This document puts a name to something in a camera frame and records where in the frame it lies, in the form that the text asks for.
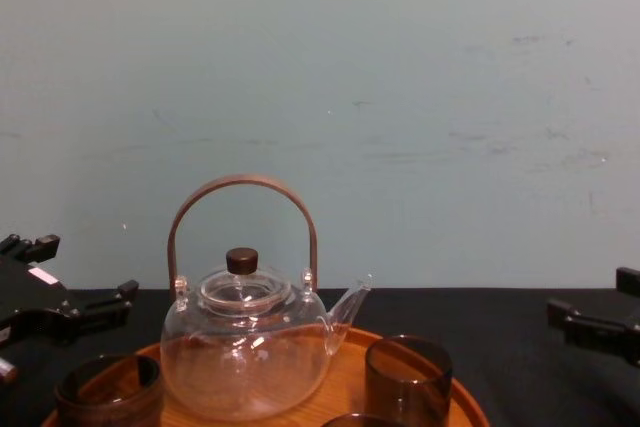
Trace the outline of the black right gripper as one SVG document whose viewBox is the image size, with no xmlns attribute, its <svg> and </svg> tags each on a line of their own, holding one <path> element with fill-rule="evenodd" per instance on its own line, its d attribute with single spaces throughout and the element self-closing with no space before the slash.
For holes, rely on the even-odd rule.
<svg viewBox="0 0 640 427">
<path fill-rule="evenodd" d="M 639 298 L 640 271 L 618 267 L 615 288 L 619 293 Z M 558 299 L 547 301 L 546 315 L 548 326 L 560 331 L 567 345 L 613 356 L 624 354 L 627 327 L 629 339 L 625 358 L 633 367 L 639 367 L 639 306 L 625 318 L 626 326 L 619 321 L 583 314 Z"/>
</svg>

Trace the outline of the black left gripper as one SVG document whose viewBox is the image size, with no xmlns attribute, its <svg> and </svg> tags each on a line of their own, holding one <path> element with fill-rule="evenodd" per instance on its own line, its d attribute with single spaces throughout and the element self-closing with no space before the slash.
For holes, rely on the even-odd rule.
<svg viewBox="0 0 640 427">
<path fill-rule="evenodd" d="M 137 281 L 81 299 L 51 274 L 28 265 L 54 258 L 59 244 L 54 234 L 35 241 L 10 234 L 1 241 L 2 348 L 28 337 L 68 345 L 126 324 L 139 290 Z"/>
</svg>

